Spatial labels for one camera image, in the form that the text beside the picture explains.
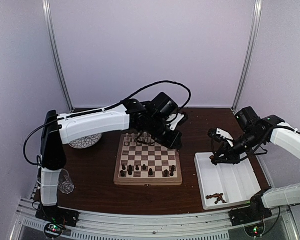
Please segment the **dark king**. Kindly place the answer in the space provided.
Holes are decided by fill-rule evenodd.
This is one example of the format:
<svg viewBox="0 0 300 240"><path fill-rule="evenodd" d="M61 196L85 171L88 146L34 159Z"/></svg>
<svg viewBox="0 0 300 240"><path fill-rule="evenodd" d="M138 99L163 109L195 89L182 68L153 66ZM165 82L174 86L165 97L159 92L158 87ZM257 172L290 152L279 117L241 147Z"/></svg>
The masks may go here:
<svg viewBox="0 0 300 240"><path fill-rule="evenodd" d="M149 175L149 176L152 176L153 174L154 174L153 169L150 168L149 171L148 171L148 175Z"/></svg>

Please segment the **wooden chess board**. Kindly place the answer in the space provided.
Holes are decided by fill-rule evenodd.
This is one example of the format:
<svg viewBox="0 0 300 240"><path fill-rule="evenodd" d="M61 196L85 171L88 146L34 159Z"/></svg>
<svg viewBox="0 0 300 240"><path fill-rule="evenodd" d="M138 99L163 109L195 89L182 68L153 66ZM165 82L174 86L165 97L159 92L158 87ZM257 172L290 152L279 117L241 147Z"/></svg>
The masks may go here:
<svg viewBox="0 0 300 240"><path fill-rule="evenodd" d="M124 146L126 134L120 137L117 152L116 166L113 182L122 186L179 186L183 182L179 152L168 149L155 142L155 146ZM133 174L128 175L129 165L133 166ZM171 168L175 166L174 176L170 176ZM163 172L169 170L169 176L164 177ZM120 176L120 171L125 171L125 177Z"/></svg>

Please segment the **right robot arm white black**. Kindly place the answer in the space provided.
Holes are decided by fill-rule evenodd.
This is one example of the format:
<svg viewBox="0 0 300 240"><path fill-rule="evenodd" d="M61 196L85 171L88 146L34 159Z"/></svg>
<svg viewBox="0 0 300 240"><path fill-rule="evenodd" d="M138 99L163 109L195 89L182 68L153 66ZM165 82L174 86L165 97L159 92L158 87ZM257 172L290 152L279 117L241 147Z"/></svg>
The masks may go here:
<svg viewBox="0 0 300 240"><path fill-rule="evenodd" d="M237 112L235 119L243 131L236 139L221 128L208 131L211 142L221 144L218 149L211 150L210 160L213 165L237 165L267 144L284 150L300 161L300 131L284 119L276 115L261 118L251 106ZM256 221L266 210L292 205L300 205L300 182L256 193L250 200L246 216Z"/></svg>

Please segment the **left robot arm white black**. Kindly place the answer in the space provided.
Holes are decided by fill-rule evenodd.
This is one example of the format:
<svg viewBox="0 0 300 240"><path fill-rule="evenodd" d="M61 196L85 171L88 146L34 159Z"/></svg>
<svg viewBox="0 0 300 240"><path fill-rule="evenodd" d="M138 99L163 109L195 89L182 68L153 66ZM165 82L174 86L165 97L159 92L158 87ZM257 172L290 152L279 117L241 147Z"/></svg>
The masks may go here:
<svg viewBox="0 0 300 240"><path fill-rule="evenodd" d="M64 145L96 134L136 130L146 132L168 149L180 150L182 133L177 130L188 120L178 105L165 93L140 102L131 97L112 106L71 114L46 114L42 130L39 159L40 211L51 222L62 218L58 207L58 184L67 158Z"/></svg>

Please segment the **white chess pieces row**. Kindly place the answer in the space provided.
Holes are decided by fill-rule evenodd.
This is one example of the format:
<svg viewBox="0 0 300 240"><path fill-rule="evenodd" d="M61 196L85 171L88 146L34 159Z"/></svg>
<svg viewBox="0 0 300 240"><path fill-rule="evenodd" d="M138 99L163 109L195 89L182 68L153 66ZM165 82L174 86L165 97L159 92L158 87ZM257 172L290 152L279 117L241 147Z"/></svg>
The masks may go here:
<svg viewBox="0 0 300 240"><path fill-rule="evenodd" d="M147 132L143 133L126 133L123 136L123 145L125 147L142 147L142 146L155 146L155 141Z"/></svg>

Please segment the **brown chess piece pile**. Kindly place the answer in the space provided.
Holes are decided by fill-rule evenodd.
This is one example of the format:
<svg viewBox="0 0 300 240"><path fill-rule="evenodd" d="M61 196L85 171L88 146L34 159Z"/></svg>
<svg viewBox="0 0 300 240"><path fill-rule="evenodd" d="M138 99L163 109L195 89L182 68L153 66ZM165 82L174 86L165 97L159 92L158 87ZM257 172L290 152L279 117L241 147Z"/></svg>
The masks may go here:
<svg viewBox="0 0 300 240"><path fill-rule="evenodd" d="M217 205L219 202L222 202L223 204L226 204L227 202L223 198L224 194L223 193L215 193L211 195L206 195L205 199L210 200L210 199L216 199L214 204Z"/></svg>

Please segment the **white plastic compartment tray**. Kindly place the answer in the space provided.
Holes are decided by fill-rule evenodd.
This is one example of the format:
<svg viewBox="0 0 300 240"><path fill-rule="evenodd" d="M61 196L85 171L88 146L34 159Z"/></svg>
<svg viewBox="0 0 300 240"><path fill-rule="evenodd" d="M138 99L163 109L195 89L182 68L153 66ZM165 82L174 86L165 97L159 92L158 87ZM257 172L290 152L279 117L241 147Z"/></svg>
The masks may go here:
<svg viewBox="0 0 300 240"><path fill-rule="evenodd" d="M211 155L211 152L198 152L194 157L203 209L210 211L249 204L252 196L261 190L250 161L214 165ZM215 198L205 198L220 193L224 194L226 203L215 204Z"/></svg>

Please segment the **patterned ceramic plate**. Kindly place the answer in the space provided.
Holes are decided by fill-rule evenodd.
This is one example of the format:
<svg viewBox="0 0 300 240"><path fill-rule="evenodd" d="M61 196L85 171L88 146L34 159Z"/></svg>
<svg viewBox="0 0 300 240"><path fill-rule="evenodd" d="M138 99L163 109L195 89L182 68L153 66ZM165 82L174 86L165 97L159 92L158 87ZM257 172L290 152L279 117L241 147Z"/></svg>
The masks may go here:
<svg viewBox="0 0 300 240"><path fill-rule="evenodd" d="M87 149L97 144L101 140L102 136L102 133L89 135L71 141L68 145L74 149Z"/></svg>

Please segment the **clear drinking glass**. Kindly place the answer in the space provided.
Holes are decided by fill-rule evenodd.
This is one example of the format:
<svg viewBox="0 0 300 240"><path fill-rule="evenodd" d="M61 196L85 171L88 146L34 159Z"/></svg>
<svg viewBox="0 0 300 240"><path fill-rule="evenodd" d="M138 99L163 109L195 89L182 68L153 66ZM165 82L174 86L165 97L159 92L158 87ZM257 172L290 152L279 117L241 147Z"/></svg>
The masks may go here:
<svg viewBox="0 0 300 240"><path fill-rule="evenodd" d="M62 169L58 180L58 190L63 194L70 194L74 191L75 185L72 182L69 172Z"/></svg>

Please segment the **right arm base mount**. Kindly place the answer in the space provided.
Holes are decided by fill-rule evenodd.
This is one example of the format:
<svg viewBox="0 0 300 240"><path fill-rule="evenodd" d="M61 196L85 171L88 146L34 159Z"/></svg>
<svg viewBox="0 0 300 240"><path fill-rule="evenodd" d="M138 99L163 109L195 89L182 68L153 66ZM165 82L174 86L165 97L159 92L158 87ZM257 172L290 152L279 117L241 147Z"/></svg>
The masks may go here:
<svg viewBox="0 0 300 240"><path fill-rule="evenodd" d="M253 213L250 207L232 209L229 212L230 221L233 227L254 222L261 222L264 219L270 218L272 215L273 214L270 209Z"/></svg>

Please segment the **front aluminium rail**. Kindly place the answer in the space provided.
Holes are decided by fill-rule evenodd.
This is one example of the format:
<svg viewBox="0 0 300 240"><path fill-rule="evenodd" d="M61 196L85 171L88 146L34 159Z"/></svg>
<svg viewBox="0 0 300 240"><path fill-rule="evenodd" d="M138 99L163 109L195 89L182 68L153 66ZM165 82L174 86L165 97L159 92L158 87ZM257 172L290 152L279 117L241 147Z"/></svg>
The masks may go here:
<svg viewBox="0 0 300 240"><path fill-rule="evenodd" d="M33 200L21 198L12 218L8 240L50 240L44 234L47 221L36 218ZM173 215L124 215L79 212L77 225L66 226L56 240L300 240L289 208L274 209L263 222L233 226L230 210ZM251 237L248 228L265 225L266 235Z"/></svg>

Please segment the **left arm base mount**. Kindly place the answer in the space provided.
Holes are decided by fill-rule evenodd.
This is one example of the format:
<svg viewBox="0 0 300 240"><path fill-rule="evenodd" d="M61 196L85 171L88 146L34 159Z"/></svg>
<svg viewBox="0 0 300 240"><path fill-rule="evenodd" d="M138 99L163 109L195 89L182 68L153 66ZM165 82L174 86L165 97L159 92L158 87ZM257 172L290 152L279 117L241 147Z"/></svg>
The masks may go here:
<svg viewBox="0 0 300 240"><path fill-rule="evenodd" d="M47 206L39 202L35 217L58 225L76 227L80 213L76 210L60 208L58 203Z"/></svg>

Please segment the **right aluminium frame post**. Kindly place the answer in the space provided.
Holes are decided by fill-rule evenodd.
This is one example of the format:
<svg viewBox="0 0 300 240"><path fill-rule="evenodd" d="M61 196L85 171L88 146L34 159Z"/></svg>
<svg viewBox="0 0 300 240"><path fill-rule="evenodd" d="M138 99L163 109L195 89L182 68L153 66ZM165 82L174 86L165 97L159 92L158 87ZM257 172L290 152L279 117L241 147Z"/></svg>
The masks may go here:
<svg viewBox="0 0 300 240"><path fill-rule="evenodd" d="M233 104L231 107L231 109L234 113L238 112L239 103L240 103L241 97L243 95L246 81L248 79L249 70L250 70L250 66L252 63L252 59L253 59L253 52L254 52L254 49L255 49L255 46L257 43L258 33L259 33L259 29L260 29L260 23L261 23L261 18L262 18L262 8L263 8L263 1L255 0L250 34L249 34L249 39L248 39L248 45L247 45L246 54L245 54L245 58L244 58L244 62L243 62L243 68L241 71L235 98L234 98L234 101L233 101Z"/></svg>

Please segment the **aluminium frame post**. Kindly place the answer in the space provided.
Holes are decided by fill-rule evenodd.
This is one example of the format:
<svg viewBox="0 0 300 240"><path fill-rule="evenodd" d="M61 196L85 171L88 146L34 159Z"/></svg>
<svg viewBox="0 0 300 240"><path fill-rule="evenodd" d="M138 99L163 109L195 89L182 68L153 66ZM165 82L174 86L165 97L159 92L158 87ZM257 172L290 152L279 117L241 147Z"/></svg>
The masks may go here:
<svg viewBox="0 0 300 240"><path fill-rule="evenodd" d="M55 30L53 25L50 1L42 0L42 7L43 7L43 14L47 26L48 35L49 35L50 47L52 50L52 56L53 56L54 66L57 73L57 78L60 83L61 91L64 96L67 108L70 112L73 112L75 108L70 98L69 90L66 84L66 80L65 80L61 60L60 60L60 55L58 51L56 35L55 35Z"/></svg>
<svg viewBox="0 0 300 240"><path fill-rule="evenodd" d="M249 39L248 39L248 45L247 45L246 54L245 54L245 58L244 58L244 62L243 62L243 68L241 71L235 98L234 98L234 101L233 101L233 104L231 107L231 109L234 113L238 112L239 103L240 103L241 97L243 95L246 81L248 79L249 70L250 70L250 66L252 63L252 59L253 59L253 52L254 52L254 49L255 49L255 46L257 43L258 33L259 33L259 29L260 29L260 23L261 23L261 18L262 18L262 8L263 8L263 1L255 0L250 34L249 34Z"/></svg>

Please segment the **left aluminium frame post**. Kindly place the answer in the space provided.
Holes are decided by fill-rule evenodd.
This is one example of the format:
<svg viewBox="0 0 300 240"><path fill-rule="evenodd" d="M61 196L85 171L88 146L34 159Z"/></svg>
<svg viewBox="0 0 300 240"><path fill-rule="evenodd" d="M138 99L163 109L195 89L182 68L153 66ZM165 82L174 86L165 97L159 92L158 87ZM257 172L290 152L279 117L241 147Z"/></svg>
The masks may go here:
<svg viewBox="0 0 300 240"><path fill-rule="evenodd" d="M66 84L66 80L65 80L61 60L60 60L60 55L58 51L56 35L55 35L55 30L53 25L50 1L42 0L42 7L43 7L43 14L47 26L48 35L49 35L50 47L52 50L52 56L53 56L54 66L57 73L57 78L60 83L61 91L64 96L67 108L70 112L73 112L75 108L70 98L69 90Z"/></svg>

